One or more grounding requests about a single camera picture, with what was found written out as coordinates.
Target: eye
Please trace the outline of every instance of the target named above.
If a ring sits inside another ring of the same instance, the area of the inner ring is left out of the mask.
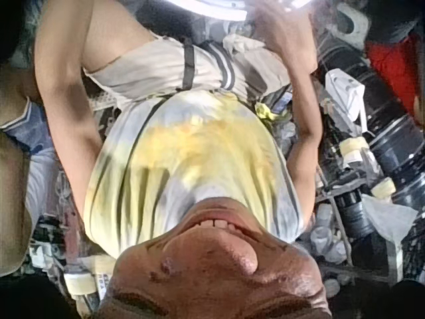
[[[154,302],[140,296],[138,294],[117,294],[114,296],[114,299],[119,301],[122,304],[137,308],[142,311],[144,314],[150,314],[155,316],[166,316],[168,311],[162,309]]]
[[[301,309],[308,308],[308,303],[304,300],[297,300],[295,302],[284,302],[275,305],[271,305],[267,308],[257,311],[254,315],[251,315],[245,319],[277,319],[284,318],[288,314],[300,311]]]

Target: mouth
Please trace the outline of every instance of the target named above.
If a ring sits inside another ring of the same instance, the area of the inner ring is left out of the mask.
[[[204,228],[226,231],[245,241],[258,242],[258,237],[262,234],[259,228],[250,227],[239,214],[231,209],[217,207],[204,209],[190,218],[179,235],[189,230]]]

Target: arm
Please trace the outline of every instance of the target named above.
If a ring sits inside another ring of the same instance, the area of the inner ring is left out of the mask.
[[[294,88],[294,118],[299,141],[288,160],[291,175],[308,225],[315,202],[315,173],[323,133],[319,104],[310,74],[317,68],[317,55],[308,7],[285,12],[276,0],[247,0],[255,7],[256,27],[285,64]]]
[[[288,171],[303,210],[304,225],[308,225],[315,203],[315,174],[318,149],[323,134],[319,103],[308,73],[291,74],[294,87],[294,118],[299,140],[288,159]]]
[[[35,45],[35,72],[48,124],[77,209],[102,147],[81,79],[93,0],[48,0]]]

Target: strap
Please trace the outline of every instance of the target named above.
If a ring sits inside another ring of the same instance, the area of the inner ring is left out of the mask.
[[[195,48],[190,38],[185,38],[185,75],[183,77],[182,91],[189,91],[193,87],[195,78]]]
[[[213,41],[206,41],[201,48],[210,53],[217,61],[223,80],[221,88],[231,91],[236,80],[233,64],[227,51],[219,44]]]

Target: hand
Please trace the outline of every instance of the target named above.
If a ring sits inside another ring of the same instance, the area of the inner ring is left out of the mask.
[[[287,12],[278,0],[246,0],[254,8],[256,30],[292,73],[317,69],[317,53],[306,8]]]

